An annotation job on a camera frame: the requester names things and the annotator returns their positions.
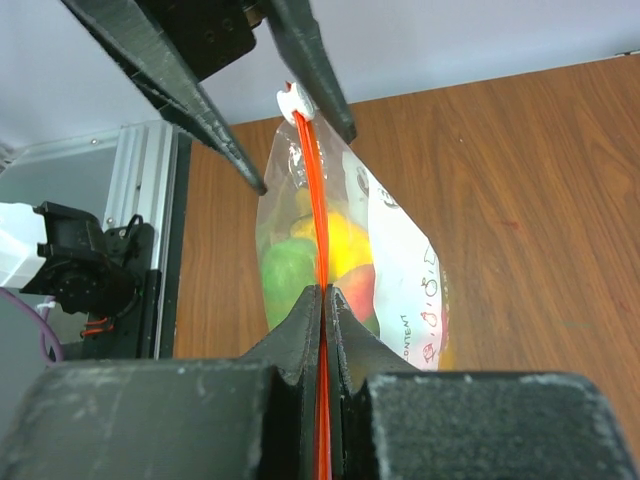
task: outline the clear plastic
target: clear plastic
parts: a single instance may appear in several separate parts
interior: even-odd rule
[[[313,120],[329,220],[329,283],[340,287],[355,317],[396,354],[423,370],[453,367],[438,257],[340,136]],[[269,329],[316,283],[315,229],[300,140],[278,128],[258,202],[256,247]]]

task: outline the white wall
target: white wall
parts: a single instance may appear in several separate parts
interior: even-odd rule
[[[640,48],[638,0],[312,0],[349,101],[568,65]],[[277,114],[290,79],[266,25],[204,85],[232,123]],[[58,0],[0,0],[0,141],[156,117]]]

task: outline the wooden table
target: wooden table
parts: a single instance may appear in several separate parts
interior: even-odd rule
[[[456,368],[582,373],[640,458],[640,55],[353,111],[354,150],[447,271]],[[262,169],[279,122],[236,128]],[[192,155],[177,357],[267,332],[258,199],[213,157]]]

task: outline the drawstring bag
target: drawstring bag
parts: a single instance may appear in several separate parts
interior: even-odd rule
[[[411,365],[452,368],[447,290],[429,239],[320,114],[307,123],[324,179],[328,282],[342,290],[354,316]],[[265,172],[269,191],[258,202],[256,247],[269,330],[306,286],[319,283],[303,150],[299,130],[283,122]]]

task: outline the brown tabletop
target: brown tabletop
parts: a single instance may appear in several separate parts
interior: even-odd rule
[[[456,368],[582,373],[640,457],[640,55],[353,111],[354,150],[447,271]],[[236,128],[261,169],[279,122]],[[177,357],[241,355],[267,332],[257,200],[195,147]]]

